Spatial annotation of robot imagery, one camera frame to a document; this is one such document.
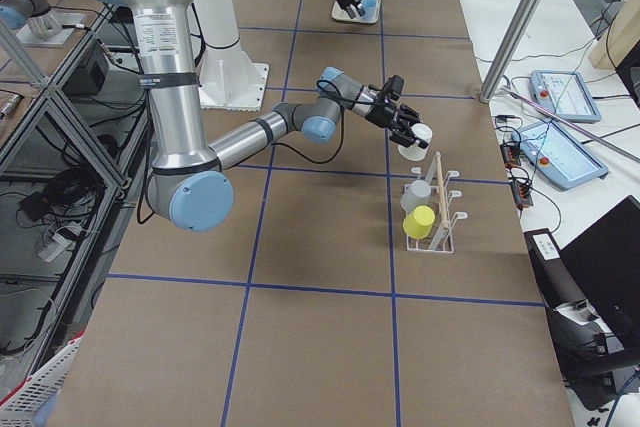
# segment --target blue and white device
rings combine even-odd
[[[534,70],[531,88],[536,101],[558,117],[573,122],[598,122],[602,115],[578,72]]]
[[[596,177],[604,178],[609,169],[577,139],[552,121],[536,122],[512,134],[520,151],[537,172],[561,190],[569,190]]]

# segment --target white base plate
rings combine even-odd
[[[263,82],[249,85],[247,89],[233,99],[226,102],[219,100],[216,95],[216,84],[202,84],[200,87],[200,107],[202,109],[226,109],[257,112],[262,107],[262,98],[266,91],[267,77],[269,76],[269,64],[253,64],[260,72]]]
[[[84,14],[69,14],[56,11],[58,20],[63,25],[75,25],[84,20]],[[62,32],[58,32],[48,40],[42,40],[31,32],[28,25],[22,27],[17,34],[18,40],[22,42],[22,45],[40,46],[40,47],[62,47],[67,39],[75,32],[75,29],[62,29]]]
[[[333,8],[331,9],[331,18],[336,22],[351,22],[353,24],[375,24],[380,18],[380,5],[382,0],[377,0],[373,17],[369,20],[364,20],[359,15],[356,15],[353,19],[349,18],[349,15],[340,8],[337,2],[333,2]]]

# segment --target yellow cup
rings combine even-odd
[[[402,229],[412,239],[424,239],[431,232],[436,221],[436,213],[431,207],[419,205],[402,222]]]

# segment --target white label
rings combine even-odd
[[[172,14],[143,14],[135,17],[140,55],[177,55],[178,29]]]
[[[560,258],[560,254],[558,253],[556,246],[553,245],[551,237],[549,237],[547,234],[534,235],[533,240],[538,246],[538,250],[540,250],[540,253],[542,254],[544,260]]]

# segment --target white drying rack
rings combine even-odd
[[[62,387],[80,347],[82,334],[71,339],[36,373],[4,399],[0,399],[0,427],[38,427],[40,408]]]
[[[414,167],[411,173],[416,174],[416,178],[420,180],[422,169]],[[469,217],[466,212],[450,213],[451,201],[458,197],[462,197],[459,190],[448,190],[449,181],[460,177],[457,170],[449,170],[445,175],[442,171],[442,154],[436,152],[425,175],[424,180],[431,187],[430,199],[436,197],[436,200],[430,200],[429,205],[436,212],[436,224],[438,228],[433,235],[429,235],[426,239],[416,240],[408,235],[406,237],[407,250],[410,252],[430,252],[437,254],[453,254],[455,252],[453,246],[453,228],[459,220]]]

